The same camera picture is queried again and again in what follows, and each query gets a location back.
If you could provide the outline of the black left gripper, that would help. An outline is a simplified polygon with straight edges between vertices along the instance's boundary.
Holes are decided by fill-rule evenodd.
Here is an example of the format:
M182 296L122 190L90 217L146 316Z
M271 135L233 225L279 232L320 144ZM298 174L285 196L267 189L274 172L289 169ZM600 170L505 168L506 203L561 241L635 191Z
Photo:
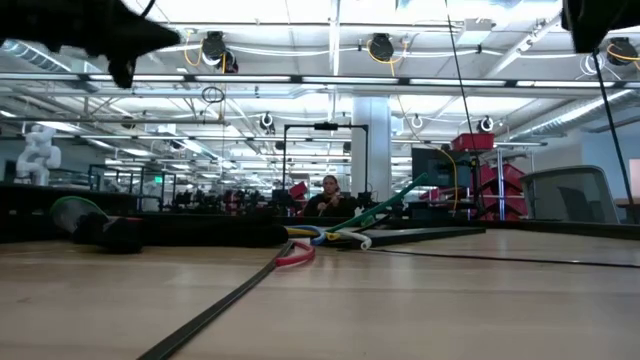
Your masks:
M49 50L63 46L84 49L89 57L104 55L113 82L130 89L137 57L178 45L180 35L147 16L155 5L148 0L140 13L122 0L50 0L53 29Z

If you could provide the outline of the grey black glove green cuff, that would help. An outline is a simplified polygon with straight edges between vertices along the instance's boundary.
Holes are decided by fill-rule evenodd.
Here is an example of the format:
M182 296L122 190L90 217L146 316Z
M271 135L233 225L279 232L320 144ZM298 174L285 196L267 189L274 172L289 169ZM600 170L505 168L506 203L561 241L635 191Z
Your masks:
M285 227L270 216L109 216L94 202L77 196L58 199L49 214L73 243L116 254L136 254L149 246L263 248L289 240Z

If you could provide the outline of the white robot figure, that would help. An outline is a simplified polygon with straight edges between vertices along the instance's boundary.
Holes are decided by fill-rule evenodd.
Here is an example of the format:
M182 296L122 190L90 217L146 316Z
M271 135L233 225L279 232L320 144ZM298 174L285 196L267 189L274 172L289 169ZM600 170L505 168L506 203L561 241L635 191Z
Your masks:
M15 183L47 186L50 170L61 165L61 150L53 144L54 128L34 125L25 135L25 148L16 161Z

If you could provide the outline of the red storage bin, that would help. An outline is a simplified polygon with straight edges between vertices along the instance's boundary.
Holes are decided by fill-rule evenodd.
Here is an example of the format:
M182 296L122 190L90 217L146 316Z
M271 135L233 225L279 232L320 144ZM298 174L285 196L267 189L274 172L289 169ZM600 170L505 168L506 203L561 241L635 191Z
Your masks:
M454 151L484 152L494 148L494 139L493 133L463 133L451 142L451 146Z

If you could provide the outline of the grey mesh office chair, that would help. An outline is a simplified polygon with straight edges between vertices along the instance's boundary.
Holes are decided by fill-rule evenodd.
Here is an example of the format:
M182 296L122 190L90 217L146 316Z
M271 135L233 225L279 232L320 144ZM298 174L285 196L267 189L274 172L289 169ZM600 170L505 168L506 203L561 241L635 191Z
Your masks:
M541 170L523 175L520 183L531 220L620 223L600 167L580 165Z

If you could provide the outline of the red shelf bins rack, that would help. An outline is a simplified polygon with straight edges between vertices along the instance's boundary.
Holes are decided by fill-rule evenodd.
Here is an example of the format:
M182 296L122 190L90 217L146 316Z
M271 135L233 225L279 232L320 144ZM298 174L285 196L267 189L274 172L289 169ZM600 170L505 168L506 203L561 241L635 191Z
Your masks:
M502 177L499 177L497 166L479 166L472 173L470 191L479 205L478 209L471 212L472 218L498 221L501 219L501 208L504 208L506 221L524 218L528 212L520 183L523 175L522 171L510 164L502 166Z

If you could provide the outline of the black computer monitor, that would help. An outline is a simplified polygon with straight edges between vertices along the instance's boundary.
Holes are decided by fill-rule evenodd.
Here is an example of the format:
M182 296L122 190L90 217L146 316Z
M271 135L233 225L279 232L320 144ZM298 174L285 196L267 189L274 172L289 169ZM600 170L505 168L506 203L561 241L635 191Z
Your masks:
M471 158L467 152L414 147L411 165L413 179L423 173L427 175L426 186L471 186Z

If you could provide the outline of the white building pillar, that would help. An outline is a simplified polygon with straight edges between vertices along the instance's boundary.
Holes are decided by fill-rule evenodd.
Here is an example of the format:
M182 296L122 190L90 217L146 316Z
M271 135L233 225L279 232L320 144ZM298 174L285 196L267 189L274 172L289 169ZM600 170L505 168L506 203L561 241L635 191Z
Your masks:
M379 201L391 197L391 109L388 97L357 96L352 100L351 192L371 192Z

